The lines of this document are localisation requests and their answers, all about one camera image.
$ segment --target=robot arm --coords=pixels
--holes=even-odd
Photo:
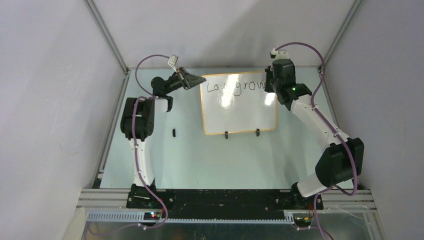
[[[133,110],[137,98],[129,97],[126,99],[121,122],[120,129],[125,137],[129,141],[131,152],[137,151],[137,158],[133,154],[134,164],[134,184],[139,187],[144,187],[140,177],[143,178],[147,186],[150,186],[154,182],[154,175],[152,171],[152,164],[150,160],[149,144],[150,138],[153,134],[155,126],[155,113],[166,113],[171,111],[173,106],[173,98],[167,96],[172,91],[179,88],[186,90],[205,82],[206,79],[200,76],[196,76],[188,73],[183,67],[177,68],[168,80],[164,80],[161,77],[155,77],[151,81],[153,88],[153,95],[157,98],[148,98],[141,101],[137,105],[136,117],[135,117],[135,142],[132,133],[133,123]]]
[[[315,135],[322,156],[315,166],[315,172],[307,178],[293,184],[292,190],[304,198],[312,196],[340,182],[352,179],[353,171],[346,149],[336,137],[333,129],[347,144],[353,155],[357,175],[361,174],[364,155],[364,143],[351,139],[332,123],[324,122],[318,106],[311,105],[311,91],[303,83],[296,83],[296,71],[293,62],[285,51],[271,53],[276,60],[265,69],[265,91],[276,93],[278,102],[293,112]]]

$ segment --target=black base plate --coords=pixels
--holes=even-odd
[[[297,199],[279,189],[152,189],[168,208],[172,219],[283,220],[284,210],[307,210],[314,196]],[[128,209],[161,209],[144,187],[131,186]],[[322,201],[317,209],[323,209]]]

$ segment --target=metal frame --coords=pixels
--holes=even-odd
[[[320,68],[318,68],[317,70],[318,70],[318,74],[319,75],[322,75]],[[322,82],[322,90],[324,90],[324,95],[325,95],[325,98],[327,99],[328,108],[330,109],[331,118],[332,118],[333,122],[339,128],[341,128],[340,123],[339,123],[339,117],[337,116],[336,109],[335,109],[335,107],[333,105],[333,101],[331,99],[330,92],[329,92],[329,89],[328,89],[327,84],[326,84],[325,81]]]
[[[358,9],[360,8],[363,0],[355,0],[352,3],[352,6],[349,9],[349,12],[347,13],[346,17],[344,18],[343,23],[341,24],[339,30],[337,31],[337,34],[335,35],[335,38],[331,42],[330,48],[328,49],[327,53],[324,57],[324,63],[327,65],[337,48],[337,46],[340,43],[340,40],[342,39],[343,35],[345,35],[346,30],[348,29],[349,25],[351,24],[352,19],[355,17],[356,13],[358,12]]]
[[[76,204],[77,208],[88,211],[134,211],[127,209],[127,198],[130,189],[83,189]],[[358,190],[355,196],[347,196],[339,190],[331,190],[322,194],[323,210],[318,213],[377,213],[373,196],[370,190]],[[140,212],[152,209],[138,209]],[[289,209],[286,213],[304,214],[308,210]]]
[[[380,217],[377,213],[363,213],[366,228],[368,230],[369,239],[385,240],[387,239],[383,226],[381,225]]]
[[[118,223],[155,223],[157,220],[144,219],[147,211],[109,211],[109,210],[90,210],[87,213],[87,222],[118,222]],[[219,219],[181,219],[181,218],[168,218],[167,223],[178,224],[293,224],[293,213],[284,213],[285,219],[276,220],[219,220]]]
[[[114,137],[115,126],[119,119],[119,114],[121,112],[121,105],[124,100],[125,92],[127,91],[127,85],[129,80],[130,80],[130,75],[126,74],[123,78],[122,85],[120,86],[118,97],[116,98],[116,103],[113,108],[112,116],[110,118],[110,123],[108,125],[108,130],[107,130],[105,141],[103,143],[103,148],[101,150],[100,158],[97,161],[96,169],[93,173],[93,177],[91,178],[91,184],[90,184],[91,188],[96,182],[98,182],[99,180],[101,181],[103,177],[103,170],[105,169],[106,159],[109,154],[109,149],[111,148],[112,138]]]
[[[118,61],[120,68],[124,74],[128,73],[128,66],[125,64],[124,58],[122,57],[117,44],[115,43],[111,33],[109,32],[108,27],[106,26],[105,21],[103,20],[102,15],[100,14],[99,9],[97,8],[94,0],[84,0],[85,5],[87,6],[88,11],[91,13],[91,16],[94,19],[95,24],[98,27],[101,35],[103,35],[104,40],[112,51],[113,56]]]

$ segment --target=cable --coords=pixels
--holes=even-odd
[[[147,91],[141,84],[140,84],[140,82],[139,82],[139,78],[137,77],[137,71],[139,70],[139,67],[140,67],[140,65],[144,62],[144,61],[146,61],[147,59],[149,59],[149,58],[153,58],[153,57],[162,57],[162,58],[166,58],[166,59],[169,59],[170,57],[169,56],[166,56],[166,55],[162,55],[162,54],[153,54],[153,55],[150,55],[150,56],[147,56],[147,57],[145,57],[145,58],[143,58],[143,60],[141,60],[139,63],[138,63],[138,65],[137,65],[137,67],[135,67],[135,80],[137,81],[137,84],[140,86],[140,88],[141,89],[143,89],[143,91],[145,91],[148,95],[150,95],[150,96],[152,96],[153,98],[156,98],[156,96],[154,96],[153,94],[151,94],[149,91]]]
[[[312,219],[313,217],[315,217],[314,207],[312,206],[312,204],[311,204],[311,203],[309,203],[307,208],[308,208],[308,209],[310,208],[310,209],[312,210],[312,216],[310,217],[310,218]]]
[[[301,46],[305,46],[308,47],[310,49],[312,49],[319,57],[319,59],[321,60],[321,67],[322,67],[322,74],[321,77],[319,78],[319,83],[318,86],[315,88],[315,90],[312,93],[312,96],[310,98],[310,104],[312,106],[312,110],[315,111],[318,116],[324,121],[324,123],[330,128],[331,132],[334,134],[334,136],[341,142],[341,144],[343,145],[344,149],[347,152],[347,155],[349,157],[349,161],[350,161],[350,165],[352,167],[352,175],[353,175],[353,190],[352,192],[347,192],[344,189],[342,189],[341,187],[339,187],[338,185],[335,185],[336,188],[338,188],[342,193],[348,195],[348,196],[353,196],[357,193],[358,190],[358,173],[357,173],[357,168],[355,166],[355,160],[354,157],[352,155],[351,150],[349,149],[348,145],[345,143],[345,141],[343,140],[343,138],[340,136],[340,134],[337,132],[337,130],[333,127],[333,125],[327,120],[327,118],[321,113],[321,111],[318,108],[315,108],[315,95],[317,94],[318,90],[320,89],[320,87],[323,85],[324,83],[324,77],[326,74],[326,63],[324,62],[324,58],[321,55],[321,53],[313,46],[303,43],[303,42],[289,42],[286,44],[283,44],[279,47],[277,47],[275,50],[278,51],[286,46],[290,46],[290,45],[301,45]],[[317,194],[315,194],[315,197],[313,199],[313,209],[316,212],[317,211],[317,199],[318,196],[331,190],[333,188],[333,186],[330,186],[328,188],[326,188],[325,190],[318,192]],[[333,237],[324,229],[321,228],[320,225],[320,221],[318,219],[318,214],[315,214],[315,218],[316,218],[316,223],[318,225],[318,230],[321,232],[321,236],[323,239],[327,239],[324,233],[327,233],[331,239],[333,239]]]

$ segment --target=white connector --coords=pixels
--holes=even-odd
[[[271,55],[275,55],[274,60],[278,59],[290,59],[289,53],[286,50],[278,50],[276,51],[275,48],[271,50]]]
[[[168,65],[175,71],[177,72],[177,68],[175,67],[175,64],[177,63],[178,60],[178,56],[172,54],[171,57],[168,60]]]
[[[308,230],[311,230],[311,226],[309,225],[309,226],[307,226],[307,229]],[[298,226],[297,228],[296,228],[296,231],[300,231],[301,230],[301,228]]]

